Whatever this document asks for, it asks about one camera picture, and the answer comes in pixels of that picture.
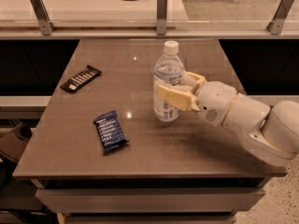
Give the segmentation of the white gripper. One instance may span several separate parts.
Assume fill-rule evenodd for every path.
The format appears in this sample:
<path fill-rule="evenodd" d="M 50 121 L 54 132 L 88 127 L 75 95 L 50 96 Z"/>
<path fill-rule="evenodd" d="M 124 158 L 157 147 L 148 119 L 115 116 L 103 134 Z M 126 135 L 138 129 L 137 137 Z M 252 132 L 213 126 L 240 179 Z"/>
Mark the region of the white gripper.
<path fill-rule="evenodd" d="M 182 84 L 183 86 L 158 84 L 155 93 L 181 111 L 198 112 L 200 107 L 197 117 L 214 127 L 222 123 L 237 95 L 234 87 L 219 81 L 206 82 L 205 77 L 192 72 L 184 73 Z"/>

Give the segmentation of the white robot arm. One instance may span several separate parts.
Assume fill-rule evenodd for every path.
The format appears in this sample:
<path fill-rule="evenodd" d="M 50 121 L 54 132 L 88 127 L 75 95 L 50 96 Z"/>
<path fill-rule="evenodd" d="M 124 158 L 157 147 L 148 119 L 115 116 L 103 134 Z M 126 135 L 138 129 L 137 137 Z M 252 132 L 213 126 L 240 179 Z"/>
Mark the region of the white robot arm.
<path fill-rule="evenodd" d="M 283 100 L 270 106 L 219 81 L 183 74 L 173 86 L 159 78 L 154 93 L 181 111 L 233 133 L 247 152 L 273 166 L 284 166 L 299 154 L 299 104 Z"/>

